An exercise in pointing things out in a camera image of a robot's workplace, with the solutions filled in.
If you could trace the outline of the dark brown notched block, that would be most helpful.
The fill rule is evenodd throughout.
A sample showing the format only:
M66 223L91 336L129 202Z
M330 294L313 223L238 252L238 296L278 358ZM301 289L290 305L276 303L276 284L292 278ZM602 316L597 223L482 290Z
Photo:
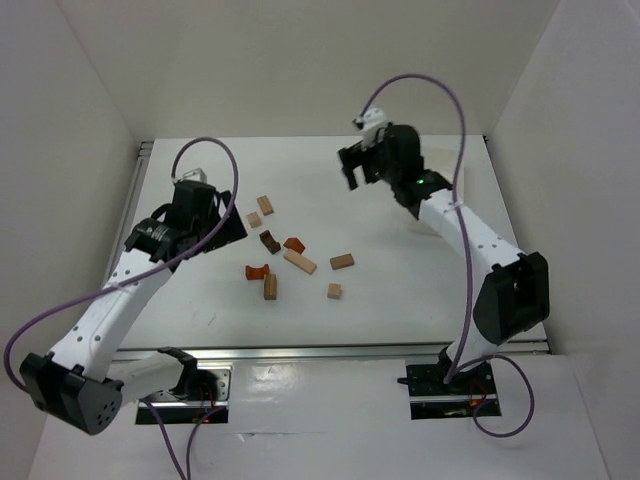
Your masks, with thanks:
M277 252L281 250L281 244L274 239L271 232L269 230L265 230L259 234L259 239L265 248L272 254L275 255Z

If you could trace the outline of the orange arch block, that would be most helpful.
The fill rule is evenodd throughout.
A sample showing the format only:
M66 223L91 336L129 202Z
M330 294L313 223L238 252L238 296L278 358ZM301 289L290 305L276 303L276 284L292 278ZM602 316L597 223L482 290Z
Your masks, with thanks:
M264 280L269 274L270 267L268 264L264 264L260 267L253 267L250 265L245 266L245 278L248 281Z

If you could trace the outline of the striped light wood block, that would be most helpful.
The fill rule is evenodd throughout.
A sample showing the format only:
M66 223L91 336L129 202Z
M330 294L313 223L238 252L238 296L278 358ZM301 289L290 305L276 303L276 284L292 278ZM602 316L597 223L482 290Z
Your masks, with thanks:
M276 300L278 296L278 281L276 274L267 274L263 282L263 298L266 301Z

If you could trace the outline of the long light wood block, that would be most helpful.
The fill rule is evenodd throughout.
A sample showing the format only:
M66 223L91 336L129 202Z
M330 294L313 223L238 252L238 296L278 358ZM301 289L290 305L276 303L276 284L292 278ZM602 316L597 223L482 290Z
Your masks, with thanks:
M308 275L312 275L317 269L317 265L313 261L292 249L287 249L283 258Z

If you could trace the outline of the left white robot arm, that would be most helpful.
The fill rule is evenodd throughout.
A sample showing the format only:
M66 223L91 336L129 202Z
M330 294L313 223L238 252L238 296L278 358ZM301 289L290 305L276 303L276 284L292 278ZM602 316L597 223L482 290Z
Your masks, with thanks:
M229 191L180 180L171 202L140 221L106 284L72 329L47 354L30 353L19 372L35 406L89 434L104 431L119 409L160 391L186 398L215 394L217 378L175 347L116 369L115 353L149 300L178 266L245 238Z

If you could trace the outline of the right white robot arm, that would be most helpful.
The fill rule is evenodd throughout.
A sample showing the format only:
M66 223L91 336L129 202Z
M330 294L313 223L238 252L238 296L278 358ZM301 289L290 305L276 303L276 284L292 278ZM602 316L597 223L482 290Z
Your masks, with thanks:
M548 262L502 239L455 195L451 182L425 168L413 127L363 119L355 125L360 141L338 152L349 188L358 186L357 168L367 183L386 182L395 200L465 261L470 304L461 336L440 352L438 368L445 384L469 377L514 336L548 318Z

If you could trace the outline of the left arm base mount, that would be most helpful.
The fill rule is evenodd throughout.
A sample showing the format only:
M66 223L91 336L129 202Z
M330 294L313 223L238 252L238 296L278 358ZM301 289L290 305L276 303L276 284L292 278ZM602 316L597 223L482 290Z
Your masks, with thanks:
M168 391L150 396L150 403L166 425L226 424L233 367L230 364L205 362L199 366L206 374L184 397Z

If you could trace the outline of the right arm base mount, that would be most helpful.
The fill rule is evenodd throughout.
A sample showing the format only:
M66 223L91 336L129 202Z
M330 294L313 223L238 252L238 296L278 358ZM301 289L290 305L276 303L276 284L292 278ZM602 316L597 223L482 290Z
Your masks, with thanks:
M445 371L437 364L407 365L396 382L407 388L412 420L470 418L501 415L493 371L481 364L470 374L443 383Z

